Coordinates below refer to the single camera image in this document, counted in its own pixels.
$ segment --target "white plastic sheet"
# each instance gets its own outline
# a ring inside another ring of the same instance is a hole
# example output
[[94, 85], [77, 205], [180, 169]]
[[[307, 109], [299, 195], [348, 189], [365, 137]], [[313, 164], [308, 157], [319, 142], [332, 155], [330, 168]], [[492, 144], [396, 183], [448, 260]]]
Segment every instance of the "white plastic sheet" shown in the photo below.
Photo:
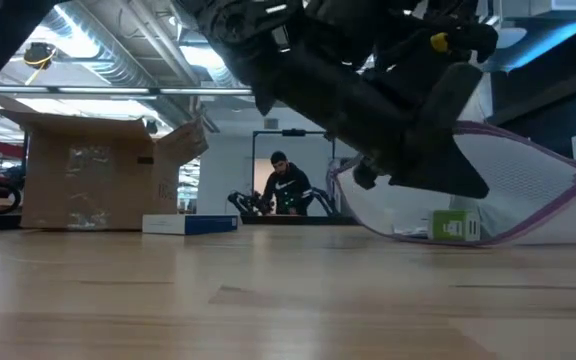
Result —
[[[455, 141], [490, 187], [485, 199], [389, 186], [387, 177], [364, 190], [352, 178], [358, 159], [331, 175], [357, 220], [396, 240], [468, 246], [576, 242], [575, 160], [480, 123], [460, 122]], [[482, 239], [429, 240], [428, 216], [435, 210], [477, 212]]]

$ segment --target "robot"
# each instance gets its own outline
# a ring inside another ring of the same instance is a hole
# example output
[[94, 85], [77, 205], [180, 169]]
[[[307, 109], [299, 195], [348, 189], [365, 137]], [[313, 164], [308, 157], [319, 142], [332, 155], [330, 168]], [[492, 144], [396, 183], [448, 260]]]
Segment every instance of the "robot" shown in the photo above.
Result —
[[[457, 117], [495, 49], [477, 1], [175, 0], [267, 114], [281, 101], [364, 158], [357, 184], [483, 198], [489, 189], [453, 139]], [[358, 73], [373, 56], [375, 67]]]
[[[324, 190], [318, 188], [311, 188], [313, 199], [317, 200], [323, 207], [326, 215], [328, 217], [340, 216], [337, 207], [335, 206], [335, 201], [332, 199], [328, 193]], [[239, 213], [244, 216], [267, 216], [272, 213], [274, 203], [265, 202], [261, 198], [261, 194], [255, 191], [252, 196], [242, 194], [239, 191], [233, 191], [228, 195], [228, 202], [233, 204]], [[287, 199], [288, 203], [292, 203], [294, 199]], [[279, 203], [277, 207], [289, 206], [287, 204]]]

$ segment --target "white logo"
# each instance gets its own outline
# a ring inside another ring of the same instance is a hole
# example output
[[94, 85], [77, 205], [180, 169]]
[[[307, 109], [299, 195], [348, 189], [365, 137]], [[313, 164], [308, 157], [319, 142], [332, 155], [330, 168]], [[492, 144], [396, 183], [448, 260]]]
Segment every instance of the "white logo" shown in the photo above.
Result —
[[286, 186], [288, 186], [288, 185], [290, 185], [290, 184], [292, 184], [292, 183], [294, 183], [294, 182], [295, 182], [295, 180], [289, 181], [289, 182], [287, 182], [287, 183], [285, 183], [285, 184], [279, 184], [279, 183], [277, 183], [277, 184], [275, 184], [275, 187], [277, 188], [277, 190], [281, 190], [281, 189], [285, 188]]
[[444, 232], [450, 234], [451, 236], [462, 236], [463, 229], [461, 221], [450, 221], [448, 224], [444, 224]]

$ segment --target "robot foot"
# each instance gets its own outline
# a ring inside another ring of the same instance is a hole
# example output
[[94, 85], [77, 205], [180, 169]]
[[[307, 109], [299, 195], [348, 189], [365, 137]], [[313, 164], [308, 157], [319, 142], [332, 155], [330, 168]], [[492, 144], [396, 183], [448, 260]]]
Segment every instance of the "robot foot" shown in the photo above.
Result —
[[457, 118], [481, 76], [481, 71], [469, 64], [450, 65], [418, 112], [398, 153], [390, 160], [364, 158], [353, 170], [355, 182], [368, 190], [386, 173], [390, 185], [486, 197], [488, 185], [454, 140]]

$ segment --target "open cardboard box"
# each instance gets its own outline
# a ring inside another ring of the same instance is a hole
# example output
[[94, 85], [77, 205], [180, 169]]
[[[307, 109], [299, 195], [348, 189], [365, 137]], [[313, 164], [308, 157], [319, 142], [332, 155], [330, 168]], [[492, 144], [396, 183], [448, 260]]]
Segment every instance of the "open cardboard box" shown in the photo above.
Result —
[[153, 141], [142, 120], [18, 110], [0, 115], [30, 133], [24, 228], [139, 230], [144, 214], [176, 214], [179, 167], [208, 148], [199, 121]]

